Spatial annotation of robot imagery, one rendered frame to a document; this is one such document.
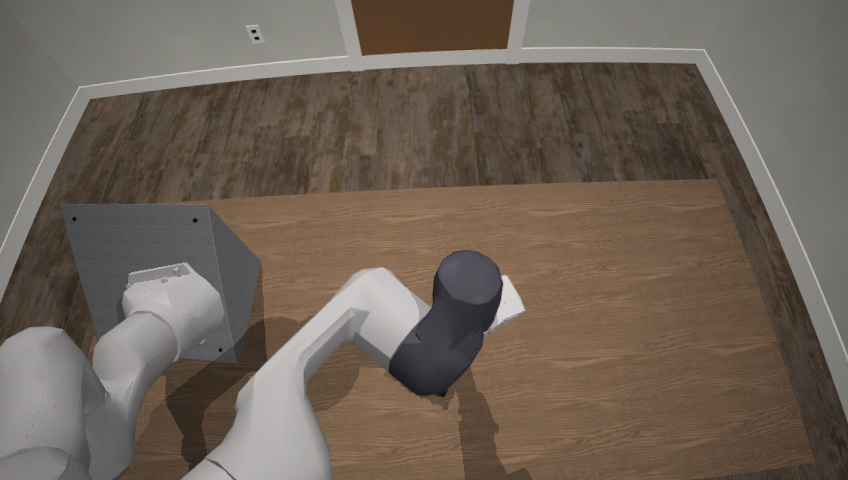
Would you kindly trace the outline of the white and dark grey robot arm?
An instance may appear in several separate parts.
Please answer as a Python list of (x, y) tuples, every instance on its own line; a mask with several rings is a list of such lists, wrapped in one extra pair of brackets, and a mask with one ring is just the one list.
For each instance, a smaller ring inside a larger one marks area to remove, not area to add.
[[(0, 480), (119, 480), (148, 388), (225, 314), (187, 262), (131, 272), (125, 287), (126, 319), (99, 339), (92, 366), (60, 328), (29, 327), (0, 346)], [(334, 480), (307, 381), (343, 342), (428, 396), (525, 312), (509, 277), (478, 251), (445, 257), (432, 296), (431, 308), (384, 267), (353, 274), (239, 391), (230, 431), (181, 480)]]

